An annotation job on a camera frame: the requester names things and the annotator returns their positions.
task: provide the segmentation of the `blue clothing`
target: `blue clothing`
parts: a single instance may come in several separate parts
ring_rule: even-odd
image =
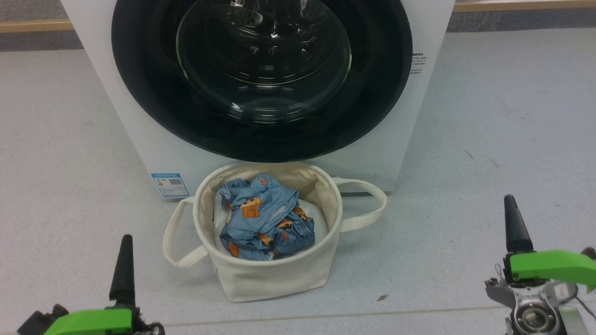
[[[269,260],[293,254],[315,242],[315,224],[300,208],[298,190],[273,177],[257,174],[227,182],[220,190],[222,205],[232,208],[219,238],[234,257]]]

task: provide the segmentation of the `wooden trim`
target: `wooden trim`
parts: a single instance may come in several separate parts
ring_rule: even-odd
[[[457,1],[453,13],[555,10],[596,7],[596,0],[478,0]]]
[[[596,8],[596,0],[457,1],[453,7],[453,13],[553,10],[564,8]],[[74,30],[69,19],[0,22],[0,33],[56,32],[61,30]]]
[[[0,22],[0,33],[56,32],[74,30],[69,19]]]

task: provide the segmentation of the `washing machine door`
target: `washing machine door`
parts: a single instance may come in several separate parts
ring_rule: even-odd
[[[364,136],[395,105],[412,57],[399,0],[118,0],[112,46],[163,127],[255,162]]]

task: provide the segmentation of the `washing machine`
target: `washing machine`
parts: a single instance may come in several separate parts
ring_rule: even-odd
[[[148,178],[175,198],[236,160],[391,191],[454,1],[62,3]]]

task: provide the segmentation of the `basket handle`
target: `basket handle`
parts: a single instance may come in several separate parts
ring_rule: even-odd
[[[187,268],[196,262],[200,261],[203,257],[207,256],[207,250],[203,246],[200,246],[193,251],[191,251],[188,255],[182,257],[180,260],[174,260],[172,257],[173,255],[173,237],[174,232],[176,231],[178,224],[180,223],[180,218],[182,217],[182,212],[184,211],[184,207],[186,204],[193,204],[194,197],[182,199],[172,217],[170,218],[170,222],[167,223],[166,233],[163,235],[163,254],[165,255],[168,262],[172,265],[177,266],[178,268]]]
[[[385,207],[387,207],[387,195],[383,190],[379,187],[376,187],[374,184],[371,184],[367,181],[362,181],[358,179],[343,179],[343,178],[332,178],[336,185],[341,184],[355,184],[362,188],[364,191],[369,192],[375,197],[380,203],[381,207],[373,212],[366,213],[364,215],[355,216],[353,218],[342,220],[342,230],[341,232],[346,232],[350,230],[356,230],[368,225],[375,223],[385,211]]]

